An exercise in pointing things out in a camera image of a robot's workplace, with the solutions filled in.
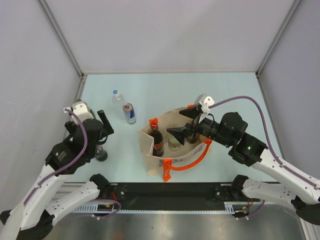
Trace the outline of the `black gold drink can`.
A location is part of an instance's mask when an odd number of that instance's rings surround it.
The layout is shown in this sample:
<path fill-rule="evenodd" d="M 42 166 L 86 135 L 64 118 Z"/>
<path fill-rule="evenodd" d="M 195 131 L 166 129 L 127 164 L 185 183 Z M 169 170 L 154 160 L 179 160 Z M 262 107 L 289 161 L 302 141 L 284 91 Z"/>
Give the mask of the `black gold drink can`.
<path fill-rule="evenodd" d="M 191 135 L 188 136 L 187 142 L 189 144 L 195 144 L 198 141 L 199 136 L 200 136 L 199 133 L 193 132 Z"/>

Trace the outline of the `clear glass bottle green cap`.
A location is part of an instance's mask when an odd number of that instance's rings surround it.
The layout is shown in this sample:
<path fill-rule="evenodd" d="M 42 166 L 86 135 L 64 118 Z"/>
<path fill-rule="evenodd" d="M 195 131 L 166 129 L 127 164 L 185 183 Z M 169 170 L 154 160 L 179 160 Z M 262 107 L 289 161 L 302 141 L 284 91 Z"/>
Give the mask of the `clear glass bottle green cap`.
<path fill-rule="evenodd" d="M 172 151 L 177 151 L 181 147 L 180 142 L 172 134 L 168 135 L 168 142 L 167 143 L 168 143 L 169 149 Z"/>

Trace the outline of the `glass cola bottle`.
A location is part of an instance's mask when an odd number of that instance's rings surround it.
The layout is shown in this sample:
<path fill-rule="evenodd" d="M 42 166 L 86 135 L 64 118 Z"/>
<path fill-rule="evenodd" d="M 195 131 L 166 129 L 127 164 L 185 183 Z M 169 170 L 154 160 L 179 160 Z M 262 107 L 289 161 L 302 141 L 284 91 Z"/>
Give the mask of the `glass cola bottle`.
<path fill-rule="evenodd" d="M 153 155 L 156 157 L 162 157 L 164 155 L 163 135 L 159 131 L 158 125 L 156 123 L 151 123 L 150 128 L 150 135 L 153 137 Z"/>

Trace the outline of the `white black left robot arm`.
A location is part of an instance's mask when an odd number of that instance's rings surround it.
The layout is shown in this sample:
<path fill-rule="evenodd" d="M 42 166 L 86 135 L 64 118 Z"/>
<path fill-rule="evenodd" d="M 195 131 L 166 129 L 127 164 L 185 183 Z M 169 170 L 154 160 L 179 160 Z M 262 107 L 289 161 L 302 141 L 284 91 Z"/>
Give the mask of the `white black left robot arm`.
<path fill-rule="evenodd" d="M 97 155 L 114 130 L 103 110 L 99 119 L 76 113 L 75 107 L 64 112 L 75 118 L 65 123 L 68 136 L 56 144 L 45 159 L 45 164 L 32 188 L 13 209 L 3 211 L 0 220 L 4 225 L 2 240 L 42 240 L 62 218 L 77 207 L 89 202 L 105 200 L 110 196 L 111 184 L 101 174 L 61 199 L 53 200 L 60 187 L 78 168 Z"/>

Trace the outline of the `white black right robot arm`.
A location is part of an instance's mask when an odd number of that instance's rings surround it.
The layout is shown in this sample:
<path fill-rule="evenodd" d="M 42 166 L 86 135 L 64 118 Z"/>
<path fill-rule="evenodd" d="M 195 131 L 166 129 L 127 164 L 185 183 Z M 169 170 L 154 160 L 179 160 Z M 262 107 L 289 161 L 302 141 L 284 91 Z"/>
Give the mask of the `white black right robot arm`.
<path fill-rule="evenodd" d="M 167 132 L 180 144 L 193 134 L 202 135 L 227 148 L 228 155 L 239 164 L 261 171 L 278 184 L 263 183 L 244 175 L 237 175 L 230 188 L 231 196 L 242 201 L 245 197 L 261 199 L 287 207 L 303 220 L 320 224 L 320 181 L 279 158 L 271 145 L 246 133 L 248 123 L 237 112 L 227 112 L 220 122 L 208 119 L 198 106 L 179 111 L 192 119 L 181 127 L 169 127 Z"/>

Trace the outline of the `beige canvas tote bag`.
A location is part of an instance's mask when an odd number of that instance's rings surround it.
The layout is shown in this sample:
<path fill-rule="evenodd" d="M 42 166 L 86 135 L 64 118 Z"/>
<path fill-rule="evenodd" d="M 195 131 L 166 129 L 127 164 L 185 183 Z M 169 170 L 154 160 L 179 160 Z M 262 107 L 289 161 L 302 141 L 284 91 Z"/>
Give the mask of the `beige canvas tote bag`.
<path fill-rule="evenodd" d="M 139 148 L 147 175 L 162 174 L 164 182 L 171 179 L 171 171 L 178 172 L 191 169 L 210 152 L 212 141 L 202 135 L 194 144 L 186 142 L 180 146 L 179 150 L 169 149 L 167 128 L 184 126 L 192 121 L 190 118 L 179 114 L 182 109 L 185 109 L 185 107 L 174 108 L 149 120 L 150 123 L 158 125 L 158 130 L 163 136 L 164 153 L 161 157 L 153 155 L 154 138 L 151 136 L 150 124 L 138 130 Z"/>

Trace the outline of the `clear plastic water bottle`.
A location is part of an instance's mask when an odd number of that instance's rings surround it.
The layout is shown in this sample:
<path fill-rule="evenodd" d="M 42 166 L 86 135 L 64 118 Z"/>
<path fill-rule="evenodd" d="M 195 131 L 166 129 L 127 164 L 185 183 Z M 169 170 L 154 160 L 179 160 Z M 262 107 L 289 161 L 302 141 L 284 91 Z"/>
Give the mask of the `clear plastic water bottle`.
<path fill-rule="evenodd" d="M 125 119 L 124 111 L 123 111 L 123 106 L 125 104 L 125 98 L 124 96 L 118 91 L 118 90 L 113 90 L 112 92 L 112 104 L 114 111 L 117 115 L 117 117 L 121 120 Z"/>

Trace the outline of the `blue white drink can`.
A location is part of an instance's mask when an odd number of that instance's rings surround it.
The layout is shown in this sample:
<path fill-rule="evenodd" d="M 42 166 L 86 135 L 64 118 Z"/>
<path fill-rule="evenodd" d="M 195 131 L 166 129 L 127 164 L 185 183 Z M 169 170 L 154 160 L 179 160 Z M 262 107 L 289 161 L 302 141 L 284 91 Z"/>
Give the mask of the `blue white drink can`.
<path fill-rule="evenodd" d="M 134 124 L 137 120 L 134 107 L 131 103 L 123 105 L 123 112 L 128 124 Z"/>

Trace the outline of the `left aluminium corner post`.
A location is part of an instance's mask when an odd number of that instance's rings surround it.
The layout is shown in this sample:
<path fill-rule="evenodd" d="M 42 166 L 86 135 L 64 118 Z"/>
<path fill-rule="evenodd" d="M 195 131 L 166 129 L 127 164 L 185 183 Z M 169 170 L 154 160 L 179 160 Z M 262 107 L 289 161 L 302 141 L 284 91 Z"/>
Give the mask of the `left aluminium corner post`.
<path fill-rule="evenodd" d="M 50 25 L 59 44 L 61 45 L 62 50 L 64 51 L 66 57 L 70 61 L 74 71 L 76 72 L 76 74 L 78 75 L 78 77 L 80 79 L 83 79 L 84 73 L 81 70 L 81 67 L 80 67 L 78 61 L 76 60 L 76 57 L 75 57 L 67 39 L 65 38 L 63 31 L 61 30 L 58 21 L 56 20 L 52 10 L 50 9 L 49 4 L 47 3 L 46 0 L 37 0 L 36 2 L 38 3 L 41 11 L 43 12 L 45 18 L 47 19 L 48 24 Z"/>

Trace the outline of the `aluminium corner post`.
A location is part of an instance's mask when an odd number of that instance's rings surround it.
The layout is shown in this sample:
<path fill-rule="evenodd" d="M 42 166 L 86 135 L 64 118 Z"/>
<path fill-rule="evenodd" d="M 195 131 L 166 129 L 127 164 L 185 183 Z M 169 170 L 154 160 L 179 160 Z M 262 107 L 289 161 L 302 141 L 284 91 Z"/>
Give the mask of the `aluminium corner post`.
<path fill-rule="evenodd" d="M 276 48 L 278 47 L 280 41 L 282 40 L 287 28 L 289 27 L 290 23 L 292 22 L 295 14 L 297 13 L 300 5 L 303 3 L 303 0 L 294 0 L 286 13 L 282 23 L 280 24 L 279 29 L 277 30 L 274 38 L 272 39 L 272 42 L 270 46 L 268 47 L 264 57 L 262 58 L 261 63 L 259 64 L 255 76 L 259 78 L 264 71 L 267 63 L 271 59 L 272 55 L 274 54 Z"/>
<path fill-rule="evenodd" d="M 52 10 L 50 9 L 49 4 L 47 3 L 46 0 L 37 0 L 36 2 L 38 3 L 41 11 L 43 12 L 45 18 L 47 19 L 48 24 L 50 25 L 59 44 L 61 45 L 62 50 L 64 51 L 66 57 L 70 61 L 74 71 L 76 72 L 76 74 L 78 75 L 78 77 L 80 79 L 83 79 L 84 73 L 81 70 L 81 67 L 80 67 L 78 61 L 76 60 L 76 57 L 75 57 L 67 39 L 65 38 L 63 31 L 61 30 L 58 21 L 56 20 Z"/>

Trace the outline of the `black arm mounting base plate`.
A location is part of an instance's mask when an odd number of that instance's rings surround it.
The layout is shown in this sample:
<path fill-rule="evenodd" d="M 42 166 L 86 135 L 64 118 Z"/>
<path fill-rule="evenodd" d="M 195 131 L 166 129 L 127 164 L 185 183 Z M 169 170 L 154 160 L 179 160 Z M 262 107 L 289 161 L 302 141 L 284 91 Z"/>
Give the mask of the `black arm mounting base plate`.
<path fill-rule="evenodd" d="M 204 198 L 214 202 L 258 201 L 257 198 L 232 192 L 230 183 L 221 182 L 118 182 L 111 183 L 108 191 L 120 201 L 135 197 Z"/>

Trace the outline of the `aluminium frame rail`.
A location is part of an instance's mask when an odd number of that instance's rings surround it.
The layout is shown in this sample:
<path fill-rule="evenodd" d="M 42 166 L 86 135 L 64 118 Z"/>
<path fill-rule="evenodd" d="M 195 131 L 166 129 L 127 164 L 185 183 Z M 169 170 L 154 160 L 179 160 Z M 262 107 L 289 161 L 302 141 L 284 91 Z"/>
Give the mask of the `aluminium frame rail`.
<path fill-rule="evenodd" d="M 138 196 L 130 200 L 120 201 L 109 192 L 111 183 L 101 174 L 93 175 L 80 188 L 69 195 L 54 201 L 50 204 L 52 196 L 56 190 L 51 185 L 40 188 L 44 194 L 34 200 L 35 210 L 42 214 L 46 211 L 48 216 L 59 216 L 68 214 L 77 207 L 87 202 L 106 202 L 114 205 L 116 210 L 123 211 L 217 211 L 223 209 L 223 204 L 227 201 L 212 201 L 203 197 L 143 197 Z"/>

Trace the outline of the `right aluminium corner post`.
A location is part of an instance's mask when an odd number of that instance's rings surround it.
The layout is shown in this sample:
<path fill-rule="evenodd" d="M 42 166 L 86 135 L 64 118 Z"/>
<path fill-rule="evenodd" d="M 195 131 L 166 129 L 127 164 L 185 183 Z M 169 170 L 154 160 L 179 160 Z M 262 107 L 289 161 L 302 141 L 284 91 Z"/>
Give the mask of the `right aluminium corner post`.
<path fill-rule="evenodd" d="M 261 63 L 259 64 L 255 76 L 259 78 L 264 71 L 267 63 L 271 59 L 272 55 L 274 54 L 276 48 L 278 47 L 280 41 L 282 40 L 287 28 L 289 27 L 290 23 L 292 22 L 295 14 L 297 13 L 300 5 L 303 3 L 303 0 L 294 0 L 286 13 L 282 23 L 280 24 L 279 29 L 277 30 L 274 38 L 272 39 L 272 42 L 270 46 L 268 47 L 264 57 L 262 58 Z"/>

